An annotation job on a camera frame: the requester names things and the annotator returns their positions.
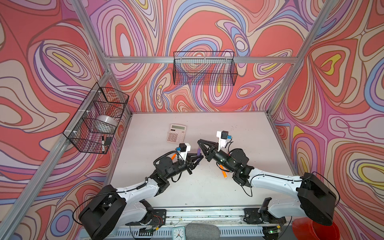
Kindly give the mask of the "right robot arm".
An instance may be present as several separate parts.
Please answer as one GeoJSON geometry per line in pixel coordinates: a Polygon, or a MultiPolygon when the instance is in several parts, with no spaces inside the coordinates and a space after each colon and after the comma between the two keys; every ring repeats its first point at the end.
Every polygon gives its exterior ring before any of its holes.
{"type": "Polygon", "coordinates": [[[227,154],[215,142],[200,139],[198,145],[207,161],[214,160],[232,173],[233,180],[241,187],[263,188],[289,196],[287,200],[265,199],[265,210],[271,216],[308,217],[323,226],[333,224],[337,196],[313,173],[303,176],[273,174],[249,166],[249,158],[240,148],[227,154]]]}

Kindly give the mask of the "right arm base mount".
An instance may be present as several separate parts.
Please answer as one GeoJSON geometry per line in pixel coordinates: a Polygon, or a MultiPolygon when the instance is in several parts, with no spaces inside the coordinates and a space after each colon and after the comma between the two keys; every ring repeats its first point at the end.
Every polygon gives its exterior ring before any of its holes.
{"type": "Polygon", "coordinates": [[[271,215],[268,211],[259,212],[259,208],[245,208],[244,209],[244,222],[249,225],[259,224],[276,224],[284,225],[287,220],[285,217],[276,218],[271,215]]]}

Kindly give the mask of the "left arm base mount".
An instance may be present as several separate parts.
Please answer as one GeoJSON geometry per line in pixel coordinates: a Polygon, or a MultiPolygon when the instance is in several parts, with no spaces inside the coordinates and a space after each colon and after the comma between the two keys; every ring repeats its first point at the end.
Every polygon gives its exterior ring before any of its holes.
{"type": "Polygon", "coordinates": [[[151,226],[161,227],[166,223],[167,210],[166,209],[154,209],[146,213],[144,218],[138,222],[130,222],[126,226],[151,226]]]}

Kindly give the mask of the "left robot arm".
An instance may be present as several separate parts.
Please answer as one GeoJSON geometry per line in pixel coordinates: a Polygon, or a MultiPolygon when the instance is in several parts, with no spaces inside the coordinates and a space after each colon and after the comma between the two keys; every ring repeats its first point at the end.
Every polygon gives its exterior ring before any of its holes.
{"type": "Polygon", "coordinates": [[[107,185],[79,213],[79,221],[92,240],[103,240],[125,225],[147,226],[149,232],[162,227],[166,210],[154,210],[148,199],[162,194],[175,176],[189,174],[203,159],[202,154],[168,152],[153,164],[154,172],[144,182],[124,188],[107,185]]]}

